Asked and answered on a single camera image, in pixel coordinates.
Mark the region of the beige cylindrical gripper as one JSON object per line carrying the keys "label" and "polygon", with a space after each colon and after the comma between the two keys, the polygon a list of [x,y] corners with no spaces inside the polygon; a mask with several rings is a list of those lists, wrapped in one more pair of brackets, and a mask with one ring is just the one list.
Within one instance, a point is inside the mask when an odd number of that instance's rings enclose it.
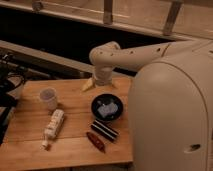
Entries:
{"label": "beige cylindrical gripper", "polygon": [[89,78],[82,87],[82,91],[85,92],[91,88],[95,87],[95,84],[98,86],[109,85],[113,89],[117,89],[117,86],[112,82],[112,67],[102,67],[96,66],[93,72],[93,79]]}

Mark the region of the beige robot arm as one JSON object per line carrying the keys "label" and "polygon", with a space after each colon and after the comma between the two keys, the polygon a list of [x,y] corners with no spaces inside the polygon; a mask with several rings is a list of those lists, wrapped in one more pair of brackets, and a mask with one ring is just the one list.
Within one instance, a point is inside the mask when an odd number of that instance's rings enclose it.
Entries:
{"label": "beige robot arm", "polygon": [[213,151],[213,40],[122,49],[93,48],[84,86],[112,83],[116,67],[134,71],[128,95],[133,171],[210,171]]}

